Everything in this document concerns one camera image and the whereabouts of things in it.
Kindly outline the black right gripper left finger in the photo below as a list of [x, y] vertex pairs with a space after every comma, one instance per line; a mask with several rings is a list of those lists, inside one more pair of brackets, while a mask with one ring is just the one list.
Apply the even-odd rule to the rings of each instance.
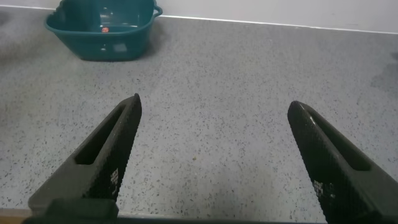
[[41, 213], [61, 198], [117, 201], [141, 116], [137, 93], [122, 100], [30, 196], [29, 208]]

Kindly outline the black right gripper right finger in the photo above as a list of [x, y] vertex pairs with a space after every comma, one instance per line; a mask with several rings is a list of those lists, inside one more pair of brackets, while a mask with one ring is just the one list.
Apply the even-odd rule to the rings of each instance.
[[397, 223], [397, 181], [309, 105], [287, 117], [328, 223]]

